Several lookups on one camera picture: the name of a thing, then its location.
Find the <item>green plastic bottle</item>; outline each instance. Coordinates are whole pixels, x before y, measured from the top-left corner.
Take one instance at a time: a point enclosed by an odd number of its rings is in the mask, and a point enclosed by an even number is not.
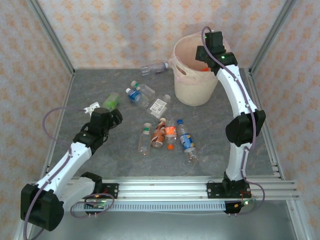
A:
[[[118,103],[119,103],[119,94],[112,92],[104,101],[102,106],[111,112],[112,110],[116,109]]]

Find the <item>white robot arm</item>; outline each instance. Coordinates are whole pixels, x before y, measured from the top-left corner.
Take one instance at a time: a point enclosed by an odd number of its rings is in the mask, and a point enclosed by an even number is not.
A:
[[[250,108],[253,111],[257,110],[256,105],[252,102],[246,87],[241,79],[239,73],[239,67],[236,65],[228,65],[228,69],[233,72],[233,74],[238,78],[239,83],[242,85],[242,88],[245,91],[247,101],[249,102]],[[230,101],[233,117],[236,118],[240,116],[241,113],[249,114],[248,106],[246,106],[245,98],[243,93],[240,90],[240,87],[236,81],[234,81],[233,77],[228,73],[225,69],[220,68],[217,72],[217,78],[221,82],[226,95]],[[230,157],[229,157],[229,165],[225,171],[228,178],[232,181],[242,180],[241,176],[241,163],[243,159],[243,154],[245,153],[245,147],[250,148],[251,143],[247,142],[242,144],[241,146],[236,146],[234,143],[230,143]],[[246,176],[246,163],[247,163],[247,154],[245,155],[244,166],[243,166],[243,176]]]
[[[77,170],[107,141],[109,130],[121,124],[122,120],[117,109],[109,112],[105,108],[95,108],[90,122],[75,135],[69,151],[54,168],[35,185],[27,184],[22,189],[21,219],[52,231],[61,222],[64,209],[70,209],[87,195],[102,193],[102,177],[90,172],[84,173],[71,186],[67,187],[67,184]]]
[[[203,46],[198,46],[195,59],[208,64],[225,89],[230,101],[233,120],[226,126],[225,133],[230,142],[229,164],[222,183],[207,183],[210,198],[250,198],[249,183],[245,181],[247,150],[253,139],[261,131],[266,119],[263,110],[258,110],[251,100],[241,79],[238,62],[232,52],[226,52],[221,31],[210,31],[202,39]]]

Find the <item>blue bottle label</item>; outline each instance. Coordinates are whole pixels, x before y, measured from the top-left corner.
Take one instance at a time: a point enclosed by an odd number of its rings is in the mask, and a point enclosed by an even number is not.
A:
[[[181,144],[182,144],[184,150],[187,150],[187,149],[190,149],[190,148],[194,148],[194,147],[195,147],[195,144],[194,144],[194,142],[192,141],[191,136],[190,136],[189,133],[183,134],[183,135],[180,137],[180,141],[181,141]]]
[[[141,94],[138,91],[132,91],[128,96],[132,102],[135,102],[136,97]]]

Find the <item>plastic bottle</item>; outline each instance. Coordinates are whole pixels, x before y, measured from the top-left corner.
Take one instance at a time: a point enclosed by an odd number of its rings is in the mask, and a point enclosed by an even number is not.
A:
[[[169,95],[160,95],[150,104],[146,111],[154,115],[157,119],[160,119],[170,107],[170,100],[171,97]]]
[[[143,155],[148,155],[150,153],[151,123],[146,122],[143,126],[144,126],[144,129],[140,135],[138,151]]]
[[[168,150],[174,150],[177,142],[176,121],[169,118],[165,123],[165,142]]]
[[[178,133],[178,136],[180,137],[180,141],[183,146],[184,152],[188,155],[189,162],[196,161],[198,159],[196,147],[194,142],[192,141],[188,129],[184,125],[184,121],[182,121],[182,119],[179,119],[176,122],[178,123],[176,131]]]
[[[169,67],[168,63],[166,61],[160,62],[160,63],[153,63],[147,66],[143,66],[140,68],[140,71],[142,73],[142,76],[148,75],[148,74],[156,74],[163,72],[167,70]]]
[[[166,136],[166,119],[160,118],[159,124],[154,130],[154,133],[151,138],[151,145],[155,148],[160,148],[164,144]]]
[[[132,81],[131,87],[137,89],[140,93],[145,95],[150,100],[150,102],[152,102],[156,97],[155,90],[151,89],[145,84],[139,84],[137,81]]]
[[[102,106],[111,112],[112,110],[116,109],[118,103],[119,103],[119,94],[112,92],[104,101]]]
[[[137,90],[132,90],[130,88],[127,88],[125,92],[128,94],[129,99],[135,104],[137,104],[139,107],[143,109],[148,108],[150,102],[148,101],[146,96],[141,94],[141,92]]]

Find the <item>orange bottle cap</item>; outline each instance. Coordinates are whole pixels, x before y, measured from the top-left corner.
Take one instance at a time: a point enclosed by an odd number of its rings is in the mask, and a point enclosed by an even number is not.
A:
[[[208,71],[210,71],[209,67],[205,67],[204,69],[201,70],[201,72],[208,72]]]
[[[175,145],[169,144],[169,145],[168,145],[168,150],[173,150],[173,149],[175,149]]]

